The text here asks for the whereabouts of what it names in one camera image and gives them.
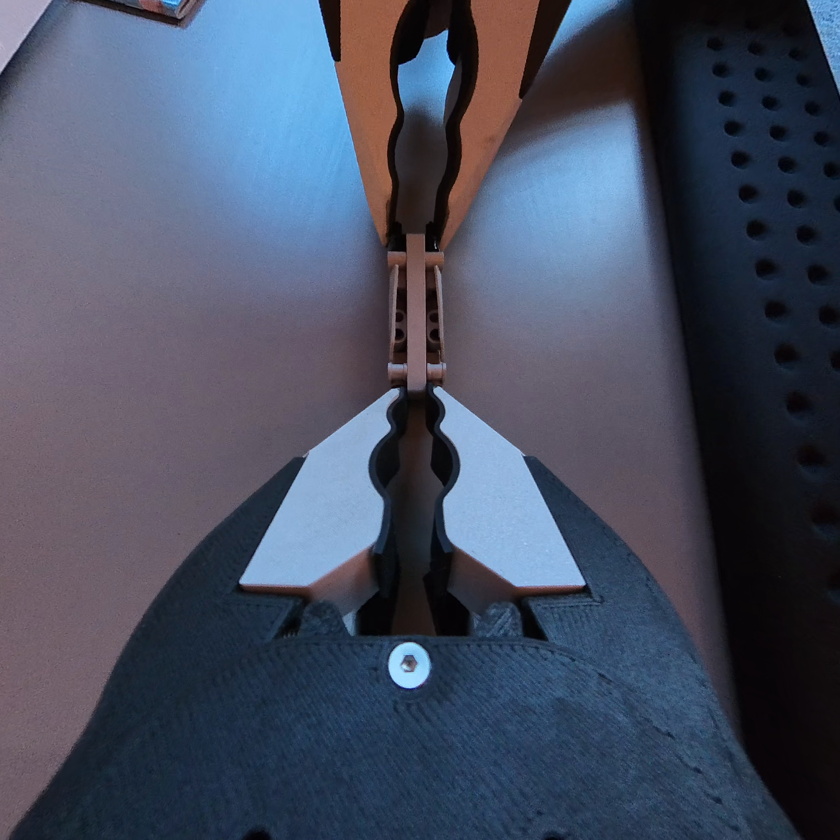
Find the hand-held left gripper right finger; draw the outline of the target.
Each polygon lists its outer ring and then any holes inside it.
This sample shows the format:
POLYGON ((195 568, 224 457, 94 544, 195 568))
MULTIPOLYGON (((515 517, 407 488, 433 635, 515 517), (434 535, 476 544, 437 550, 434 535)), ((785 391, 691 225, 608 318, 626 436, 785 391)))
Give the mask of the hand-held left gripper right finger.
POLYGON ((433 608, 453 596, 472 613, 495 602, 579 592, 585 580, 524 455, 438 386, 427 388, 435 507, 433 608))

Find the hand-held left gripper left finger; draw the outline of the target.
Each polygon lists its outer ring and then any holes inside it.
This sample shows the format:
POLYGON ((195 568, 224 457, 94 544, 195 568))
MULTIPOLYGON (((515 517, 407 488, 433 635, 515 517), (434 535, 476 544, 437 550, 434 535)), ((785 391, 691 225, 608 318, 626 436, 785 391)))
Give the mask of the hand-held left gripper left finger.
POLYGON ((329 601, 342 615, 377 591, 372 553, 385 503, 371 456, 399 395, 386 392, 307 453, 239 579, 245 591, 329 601))

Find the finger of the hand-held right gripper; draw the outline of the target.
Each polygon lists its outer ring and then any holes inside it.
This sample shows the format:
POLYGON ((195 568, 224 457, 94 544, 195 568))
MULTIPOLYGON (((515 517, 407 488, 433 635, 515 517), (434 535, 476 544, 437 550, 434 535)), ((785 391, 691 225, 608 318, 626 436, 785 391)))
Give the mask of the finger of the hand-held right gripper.
POLYGON ((392 53, 406 6, 407 1, 340 3, 337 75, 364 192, 384 245, 395 221, 395 149, 404 118, 392 53))
POLYGON ((442 249, 463 222, 516 115, 538 1, 453 2, 447 51, 455 64, 434 231, 442 249))

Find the grey toy brick assembly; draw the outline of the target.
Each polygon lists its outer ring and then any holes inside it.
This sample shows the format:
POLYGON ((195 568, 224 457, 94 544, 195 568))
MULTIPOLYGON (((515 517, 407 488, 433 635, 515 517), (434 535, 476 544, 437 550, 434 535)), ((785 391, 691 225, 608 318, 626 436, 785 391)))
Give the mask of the grey toy brick assembly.
POLYGON ((409 234, 404 250, 390 251, 387 262, 388 380, 409 398, 422 398, 428 384, 441 385, 446 375, 444 255, 426 249, 424 234, 409 234))

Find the grey desk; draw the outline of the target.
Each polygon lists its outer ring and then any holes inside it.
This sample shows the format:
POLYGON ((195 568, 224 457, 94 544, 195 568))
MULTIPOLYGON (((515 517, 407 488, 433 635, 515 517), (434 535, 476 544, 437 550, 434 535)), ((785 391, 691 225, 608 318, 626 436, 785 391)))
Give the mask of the grey desk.
MULTIPOLYGON (((738 720, 634 16, 573 2, 446 251, 446 386, 646 563, 738 720)), ((2 75, 2 837, 206 533, 385 390, 317 3, 55 2, 2 75)))

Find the blue booklet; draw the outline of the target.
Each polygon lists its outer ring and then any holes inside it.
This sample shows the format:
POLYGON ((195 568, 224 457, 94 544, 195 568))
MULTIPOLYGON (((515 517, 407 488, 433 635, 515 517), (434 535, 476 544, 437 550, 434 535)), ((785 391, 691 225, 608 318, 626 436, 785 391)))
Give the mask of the blue booklet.
POLYGON ((180 25, 186 22, 194 9, 203 1, 113 1, 132 13, 159 18, 168 23, 180 25))

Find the black perforated tray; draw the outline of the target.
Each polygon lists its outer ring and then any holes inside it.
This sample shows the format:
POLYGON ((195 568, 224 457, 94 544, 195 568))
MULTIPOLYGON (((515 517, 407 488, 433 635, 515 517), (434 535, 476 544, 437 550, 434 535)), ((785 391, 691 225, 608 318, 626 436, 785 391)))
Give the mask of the black perforated tray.
POLYGON ((806 2, 635 2, 747 751, 838 838, 839 111, 806 2))

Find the white instruction booklet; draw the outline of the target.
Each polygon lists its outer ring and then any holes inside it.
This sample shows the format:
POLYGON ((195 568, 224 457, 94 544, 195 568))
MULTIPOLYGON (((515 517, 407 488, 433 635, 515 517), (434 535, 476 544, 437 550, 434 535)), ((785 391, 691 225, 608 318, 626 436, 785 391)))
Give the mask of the white instruction booklet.
POLYGON ((44 14, 50 1, 0 1, 0 70, 14 57, 32 28, 44 14))

